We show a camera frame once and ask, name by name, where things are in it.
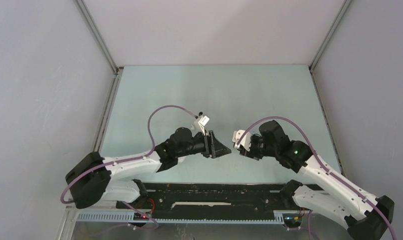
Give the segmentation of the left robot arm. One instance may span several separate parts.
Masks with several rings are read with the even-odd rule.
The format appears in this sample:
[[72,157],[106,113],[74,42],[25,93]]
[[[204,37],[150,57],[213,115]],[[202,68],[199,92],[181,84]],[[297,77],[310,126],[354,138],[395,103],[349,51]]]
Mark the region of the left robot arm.
[[181,127],[142,158],[102,157],[97,151],[90,152],[66,174],[65,180],[77,209],[102,201],[124,201],[139,209],[147,204],[148,195],[137,175],[168,170],[190,155],[216,158],[220,147],[212,130],[193,135]]

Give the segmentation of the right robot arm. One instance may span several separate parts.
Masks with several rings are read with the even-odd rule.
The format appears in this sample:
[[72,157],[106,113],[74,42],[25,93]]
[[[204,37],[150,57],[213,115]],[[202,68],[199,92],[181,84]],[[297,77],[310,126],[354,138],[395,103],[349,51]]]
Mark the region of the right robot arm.
[[386,231],[397,239],[392,227],[394,201],[386,195],[377,197],[348,180],[319,156],[298,125],[283,117],[304,138],[291,140],[277,122],[279,119],[264,117],[245,130],[234,131],[231,141],[240,155],[254,160],[275,158],[281,166],[309,178],[326,192],[316,193],[290,180],[280,191],[282,206],[316,212],[342,226],[354,240],[379,240]]

